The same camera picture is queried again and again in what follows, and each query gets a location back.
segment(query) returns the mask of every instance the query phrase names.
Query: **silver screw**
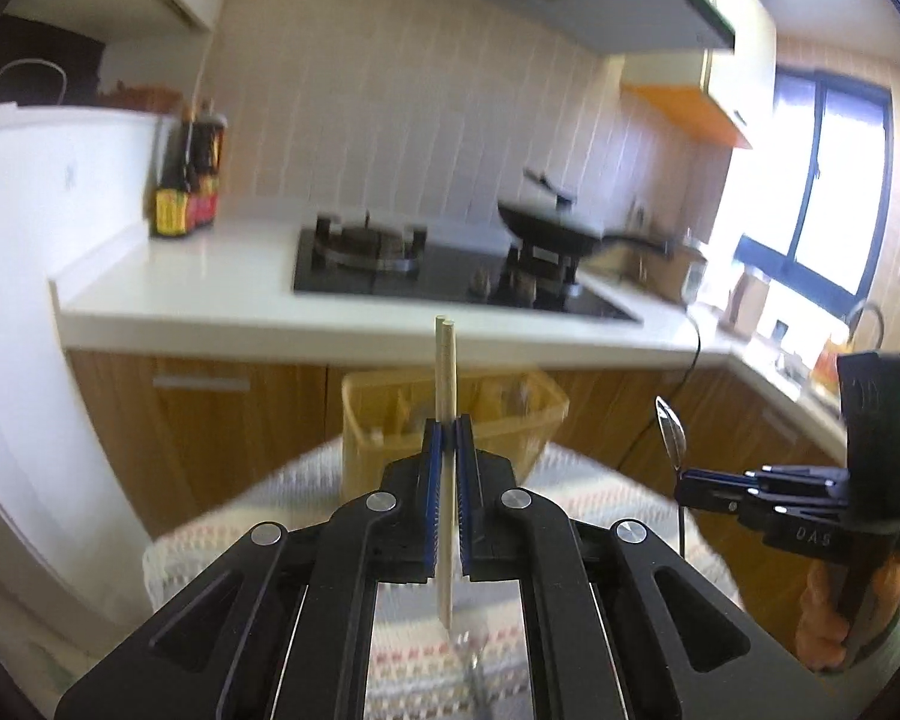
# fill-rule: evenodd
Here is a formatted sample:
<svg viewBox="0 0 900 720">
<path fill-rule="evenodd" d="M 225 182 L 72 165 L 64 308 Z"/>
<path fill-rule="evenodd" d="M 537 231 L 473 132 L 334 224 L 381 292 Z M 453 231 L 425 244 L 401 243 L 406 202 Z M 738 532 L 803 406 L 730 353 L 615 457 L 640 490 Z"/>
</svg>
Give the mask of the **silver screw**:
<svg viewBox="0 0 900 720">
<path fill-rule="evenodd" d="M 617 525 L 617 538 L 628 544 L 639 544 L 647 537 L 647 529 L 635 519 L 625 519 Z"/>
<path fill-rule="evenodd" d="M 280 541 L 281 535 L 280 528 L 274 525 L 274 523 L 264 522 L 262 525 L 257 525 L 257 527 L 250 532 L 250 540 L 257 546 L 266 547 Z"/>
<path fill-rule="evenodd" d="M 508 509 L 525 509 L 530 506 L 530 493 L 527 490 L 507 490 L 500 500 Z"/>
<path fill-rule="evenodd" d="M 392 493 L 372 493 L 367 498 L 367 509 L 372 512 L 389 512 L 396 506 L 396 498 Z"/>
</svg>

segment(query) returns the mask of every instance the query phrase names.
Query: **translucent yellow container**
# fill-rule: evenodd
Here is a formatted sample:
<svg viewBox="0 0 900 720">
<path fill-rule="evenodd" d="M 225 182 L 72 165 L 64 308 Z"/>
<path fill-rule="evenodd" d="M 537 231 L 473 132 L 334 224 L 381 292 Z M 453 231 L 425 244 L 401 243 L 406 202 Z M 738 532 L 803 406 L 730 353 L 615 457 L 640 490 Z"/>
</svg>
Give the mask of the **translucent yellow container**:
<svg viewBox="0 0 900 720">
<path fill-rule="evenodd" d="M 457 377 L 459 413 L 473 419 L 477 449 L 508 458 L 521 483 L 566 418 L 570 400 L 538 370 L 471 370 Z M 343 500 L 380 487 L 387 463 L 415 455 L 434 414 L 432 370 L 343 377 Z"/>
</svg>

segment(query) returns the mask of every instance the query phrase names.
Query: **silver drawer handle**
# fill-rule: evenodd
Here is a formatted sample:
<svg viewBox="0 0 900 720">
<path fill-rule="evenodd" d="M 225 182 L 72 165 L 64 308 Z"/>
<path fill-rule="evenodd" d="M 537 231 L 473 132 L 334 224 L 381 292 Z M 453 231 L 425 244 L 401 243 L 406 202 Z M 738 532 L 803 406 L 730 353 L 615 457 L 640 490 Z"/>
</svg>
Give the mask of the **silver drawer handle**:
<svg viewBox="0 0 900 720">
<path fill-rule="evenodd" d="M 779 416 L 770 409 L 763 410 L 764 421 L 770 425 L 776 432 L 780 433 L 780 437 L 788 443 L 797 443 L 800 439 L 799 433 L 787 425 Z"/>
<path fill-rule="evenodd" d="M 154 376 L 156 389 L 192 389 L 201 392 L 250 392 L 250 379 L 224 376 Z"/>
</svg>

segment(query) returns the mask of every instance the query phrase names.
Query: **white countertop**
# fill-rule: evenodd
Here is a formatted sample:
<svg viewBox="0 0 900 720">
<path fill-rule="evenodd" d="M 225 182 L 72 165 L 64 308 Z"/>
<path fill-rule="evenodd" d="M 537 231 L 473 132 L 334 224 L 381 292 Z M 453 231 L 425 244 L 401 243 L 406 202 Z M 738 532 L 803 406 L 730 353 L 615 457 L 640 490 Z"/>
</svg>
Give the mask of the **white countertop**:
<svg viewBox="0 0 900 720">
<path fill-rule="evenodd" d="M 300 295 L 293 292 L 298 228 L 219 224 L 181 241 L 132 247 L 72 298 L 60 289 L 65 347 L 333 365 L 429 365 L 434 317 L 457 329 L 461 365 L 672 367 L 690 365 L 697 333 L 686 314 L 634 288 L 581 281 L 642 322 L 518 312 L 460 303 Z M 106 256 L 98 256 L 106 262 Z M 773 370 L 758 341 L 743 343 L 694 311 L 701 367 L 730 367 L 794 428 L 838 461 L 845 432 L 827 411 Z"/>
</svg>

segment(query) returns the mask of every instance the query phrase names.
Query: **faucet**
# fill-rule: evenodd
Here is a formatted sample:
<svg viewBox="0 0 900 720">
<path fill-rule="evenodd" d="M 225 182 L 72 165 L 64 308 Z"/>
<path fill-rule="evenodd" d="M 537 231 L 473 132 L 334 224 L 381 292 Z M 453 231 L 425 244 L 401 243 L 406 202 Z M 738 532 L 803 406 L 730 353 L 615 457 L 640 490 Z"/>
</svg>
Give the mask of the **faucet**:
<svg viewBox="0 0 900 720">
<path fill-rule="evenodd" d="M 844 322 L 847 323 L 847 328 L 850 329 L 850 337 L 847 338 L 847 343 L 853 343 L 853 336 L 856 335 L 857 326 L 860 324 L 860 319 L 864 316 L 864 312 L 867 310 L 874 312 L 874 316 L 876 316 L 877 335 L 876 343 L 874 343 L 874 348 L 879 349 L 881 346 L 883 346 L 883 336 L 887 329 L 887 322 L 883 317 L 883 312 L 880 310 L 880 306 L 878 306 L 872 300 L 861 300 L 853 308 L 851 308 L 847 312 L 847 315 L 844 317 Z"/>
</svg>

